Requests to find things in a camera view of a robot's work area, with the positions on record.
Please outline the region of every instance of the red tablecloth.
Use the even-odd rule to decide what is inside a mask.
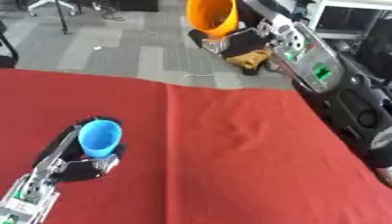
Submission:
[[[382,185],[292,91],[3,70],[0,195],[67,125],[123,121],[107,177],[60,184],[46,223],[382,224]]]

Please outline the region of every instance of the white cable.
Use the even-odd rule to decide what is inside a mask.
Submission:
[[[181,79],[178,80],[178,83],[179,83],[179,84],[182,84],[181,81],[182,81],[184,78],[186,78],[186,77],[191,77],[191,76],[195,76],[195,77],[211,77],[211,76],[214,76],[214,74],[213,74],[213,73],[210,73],[210,74],[192,74],[192,73],[189,73],[189,74],[184,75],[183,77],[181,77]]]

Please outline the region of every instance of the office chair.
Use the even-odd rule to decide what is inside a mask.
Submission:
[[[56,0],[38,0],[36,3],[32,3],[30,5],[27,6],[27,10],[29,11],[30,15],[32,17],[36,17],[38,14],[35,11],[35,9],[37,9],[38,7],[43,6],[44,4],[48,4],[48,3],[56,3]],[[75,16],[76,15],[76,8],[75,6],[71,5],[70,3],[66,3],[62,0],[59,0],[59,5],[68,8],[69,9],[69,15],[70,16]]]
[[[0,47],[5,46],[10,51],[10,56],[0,55],[0,68],[14,68],[19,61],[19,54],[13,45],[4,36],[6,27],[0,21]]]

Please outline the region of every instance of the plastic cup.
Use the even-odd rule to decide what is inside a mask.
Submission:
[[[220,38],[237,29],[236,0],[188,0],[186,17],[194,29]]]
[[[78,141],[86,156],[105,158],[120,143],[122,135],[123,131],[116,122],[96,120],[80,129]]]

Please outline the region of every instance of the metal frame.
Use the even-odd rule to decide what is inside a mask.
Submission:
[[[383,2],[380,0],[316,0],[316,2],[317,9],[311,17],[311,22],[309,23],[309,27],[312,30],[317,28],[317,25],[319,24],[319,21],[327,6],[392,11],[392,2]]]

